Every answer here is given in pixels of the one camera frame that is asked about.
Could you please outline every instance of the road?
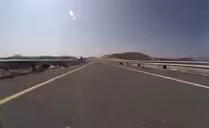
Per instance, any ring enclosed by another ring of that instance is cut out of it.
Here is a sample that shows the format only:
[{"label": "road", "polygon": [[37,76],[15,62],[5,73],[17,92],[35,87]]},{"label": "road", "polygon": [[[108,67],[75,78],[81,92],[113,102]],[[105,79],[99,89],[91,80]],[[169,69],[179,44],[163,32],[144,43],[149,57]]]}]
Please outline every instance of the road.
[{"label": "road", "polygon": [[209,128],[209,89],[94,63],[0,105],[0,128],[66,127]]}]

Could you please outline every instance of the highway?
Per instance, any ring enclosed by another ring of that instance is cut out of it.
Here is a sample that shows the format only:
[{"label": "highway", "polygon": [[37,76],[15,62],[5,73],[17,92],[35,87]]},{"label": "highway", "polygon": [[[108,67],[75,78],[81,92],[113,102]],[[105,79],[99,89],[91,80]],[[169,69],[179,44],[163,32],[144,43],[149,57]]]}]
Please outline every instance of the highway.
[{"label": "highway", "polygon": [[3,79],[0,128],[209,128],[209,77],[94,62]]}]

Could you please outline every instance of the blue sky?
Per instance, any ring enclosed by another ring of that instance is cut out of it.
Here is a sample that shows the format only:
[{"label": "blue sky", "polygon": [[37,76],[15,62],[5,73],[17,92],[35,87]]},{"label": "blue sky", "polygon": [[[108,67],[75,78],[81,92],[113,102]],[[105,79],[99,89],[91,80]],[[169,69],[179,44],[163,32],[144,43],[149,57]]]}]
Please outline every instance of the blue sky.
[{"label": "blue sky", "polygon": [[209,0],[0,0],[0,56],[129,51],[209,56]]}]

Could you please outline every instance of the distant mountain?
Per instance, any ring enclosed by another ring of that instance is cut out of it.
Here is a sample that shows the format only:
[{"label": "distant mountain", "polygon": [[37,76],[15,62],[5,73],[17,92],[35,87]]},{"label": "distant mountain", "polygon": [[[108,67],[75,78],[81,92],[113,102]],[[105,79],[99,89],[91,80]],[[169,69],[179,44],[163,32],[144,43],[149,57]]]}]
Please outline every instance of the distant mountain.
[{"label": "distant mountain", "polygon": [[155,60],[162,60],[162,61],[195,61],[194,58],[155,58]]},{"label": "distant mountain", "polygon": [[111,55],[105,55],[105,57],[125,59],[125,60],[152,60],[150,56],[139,52],[116,53]]},{"label": "distant mountain", "polygon": [[196,60],[198,61],[209,61],[209,57],[198,57],[198,58],[195,58]]}]

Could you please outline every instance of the road marking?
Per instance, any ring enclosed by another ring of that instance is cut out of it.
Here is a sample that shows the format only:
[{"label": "road marking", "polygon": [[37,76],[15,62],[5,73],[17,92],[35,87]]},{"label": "road marking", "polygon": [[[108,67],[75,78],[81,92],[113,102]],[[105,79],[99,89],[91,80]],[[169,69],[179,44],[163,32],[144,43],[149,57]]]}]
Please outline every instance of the road marking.
[{"label": "road marking", "polygon": [[45,81],[45,82],[42,82],[42,83],[37,84],[37,85],[34,85],[34,86],[32,86],[32,87],[30,87],[30,88],[28,88],[28,89],[25,89],[25,90],[23,90],[23,91],[21,91],[21,92],[18,92],[18,93],[14,94],[14,95],[8,96],[8,97],[6,97],[6,98],[0,100],[0,106],[3,105],[3,104],[5,104],[5,103],[7,103],[7,102],[9,102],[9,101],[11,101],[11,100],[13,100],[13,99],[18,98],[19,96],[21,96],[21,95],[23,95],[23,94],[25,94],[25,93],[28,93],[28,92],[30,92],[30,91],[32,91],[32,90],[34,90],[34,89],[37,89],[37,88],[39,88],[39,87],[41,87],[41,86],[43,86],[43,85],[46,85],[46,84],[48,84],[48,83],[50,83],[50,82],[53,82],[53,81],[55,81],[55,80],[57,80],[57,79],[60,79],[60,78],[62,78],[62,77],[64,77],[64,76],[67,76],[67,75],[69,75],[69,74],[71,74],[71,73],[74,73],[74,72],[76,72],[76,71],[78,71],[78,70],[81,70],[81,69],[87,67],[87,66],[90,65],[90,64],[92,64],[92,63],[86,64],[86,65],[84,65],[84,66],[82,66],[82,67],[76,68],[76,69],[71,70],[71,71],[69,71],[69,72],[66,72],[66,73],[64,73],[64,74],[62,74],[62,75],[56,76],[56,77],[54,77],[54,78],[51,78],[51,79],[49,79],[49,80],[47,80],[47,81]]},{"label": "road marking", "polygon": [[168,77],[168,76],[162,76],[162,75],[158,75],[158,74],[154,74],[154,73],[150,73],[150,72],[145,72],[145,71],[141,71],[141,70],[137,70],[137,69],[133,69],[133,68],[128,68],[128,67],[124,67],[124,66],[120,66],[120,65],[115,65],[115,64],[110,64],[110,65],[120,67],[120,68],[123,68],[123,69],[127,69],[127,70],[131,70],[131,71],[135,71],[135,72],[139,72],[139,73],[143,73],[143,74],[147,74],[147,75],[157,76],[157,77],[161,77],[161,78],[164,78],[164,79],[173,80],[173,81],[177,81],[177,82],[181,82],[181,83],[190,84],[190,85],[193,85],[193,86],[209,89],[208,86],[205,86],[205,85],[202,85],[202,84],[188,82],[188,81],[184,81],[184,80],[180,80],[180,79],[176,79],[176,78],[172,78],[172,77]]}]

